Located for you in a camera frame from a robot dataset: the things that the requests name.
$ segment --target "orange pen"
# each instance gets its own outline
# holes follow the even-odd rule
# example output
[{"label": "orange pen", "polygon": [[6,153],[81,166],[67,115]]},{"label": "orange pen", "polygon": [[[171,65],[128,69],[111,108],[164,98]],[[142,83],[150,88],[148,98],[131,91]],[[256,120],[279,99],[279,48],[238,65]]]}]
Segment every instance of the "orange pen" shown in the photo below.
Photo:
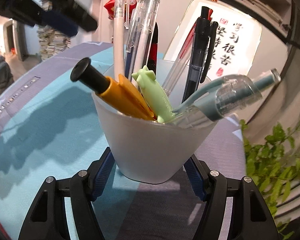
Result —
[{"label": "orange pen", "polygon": [[91,65],[90,58],[83,58],[73,68],[70,79],[91,88],[98,97],[119,112],[135,118],[154,120],[154,113],[135,86],[119,74],[119,82],[105,77]]}]

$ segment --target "blue tablecloth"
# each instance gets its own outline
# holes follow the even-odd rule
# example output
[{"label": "blue tablecloth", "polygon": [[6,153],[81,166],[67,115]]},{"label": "blue tablecloth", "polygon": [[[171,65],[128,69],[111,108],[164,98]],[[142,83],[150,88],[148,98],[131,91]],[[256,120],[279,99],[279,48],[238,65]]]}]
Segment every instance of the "blue tablecloth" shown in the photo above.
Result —
[{"label": "blue tablecloth", "polygon": [[[68,49],[33,68],[0,96],[0,222],[12,240],[18,239],[46,177],[72,177],[108,146],[90,90],[69,79],[83,57],[91,57],[104,73],[113,64],[112,45],[88,42]],[[196,155],[210,168],[241,179],[245,159],[238,120],[221,120]],[[230,205],[231,199],[220,239],[227,236]],[[93,206],[106,240],[185,240],[193,238],[204,203],[194,195],[183,168],[161,185],[148,185],[127,179],[114,166]],[[71,239],[78,239],[70,199],[66,213]]]}]

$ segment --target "light green star-shaped pen top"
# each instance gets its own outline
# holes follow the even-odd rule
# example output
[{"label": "light green star-shaped pen top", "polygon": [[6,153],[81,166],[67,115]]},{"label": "light green star-shaped pen top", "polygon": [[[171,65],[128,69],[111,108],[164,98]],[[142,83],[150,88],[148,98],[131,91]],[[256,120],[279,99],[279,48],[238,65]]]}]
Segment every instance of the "light green star-shaped pen top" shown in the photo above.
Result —
[{"label": "light green star-shaped pen top", "polygon": [[147,104],[154,114],[158,116],[158,122],[168,122],[174,118],[175,114],[172,112],[169,99],[156,80],[155,73],[152,70],[144,66],[137,73],[133,73],[132,77],[138,83]]}]

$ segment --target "white pen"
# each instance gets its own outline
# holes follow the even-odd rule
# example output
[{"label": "white pen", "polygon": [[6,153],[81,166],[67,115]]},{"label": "white pen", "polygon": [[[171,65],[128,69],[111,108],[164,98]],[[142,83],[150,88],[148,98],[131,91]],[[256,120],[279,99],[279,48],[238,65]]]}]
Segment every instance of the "white pen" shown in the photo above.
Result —
[{"label": "white pen", "polygon": [[124,76],[124,0],[114,0],[113,22],[114,79],[119,82],[119,74]]},{"label": "white pen", "polygon": [[[133,73],[138,72],[143,67],[144,57],[149,57],[150,44],[152,40],[153,30],[157,19],[157,13],[159,8],[160,0],[144,0],[143,8],[140,13],[140,22],[137,28],[139,42],[138,50],[134,61]],[[132,83],[135,87],[138,84],[134,79]]]}]

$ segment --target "black pen clip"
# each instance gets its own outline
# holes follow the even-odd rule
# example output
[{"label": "black pen clip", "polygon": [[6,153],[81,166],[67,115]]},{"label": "black pen clip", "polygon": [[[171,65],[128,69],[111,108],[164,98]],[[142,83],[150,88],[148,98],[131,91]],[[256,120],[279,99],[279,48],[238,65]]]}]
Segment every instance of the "black pen clip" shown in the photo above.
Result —
[{"label": "black pen clip", "polygon": [[200,84],[204,82],[204,80],[207,77],[207,73],[210,67],[212,55],[213,55],[213,50],[214,50],[214,43],[216,41],[216,35],[217,35],[217,29],[218,29],[219,24],[217,22],[213,22],[211,24],[210,28],[210,43],[209,43],[209,49],[208,49],[208,54],[206,58],[206,62],[204,64],[203,70],[202,70],[202,75],[200,79]]}]

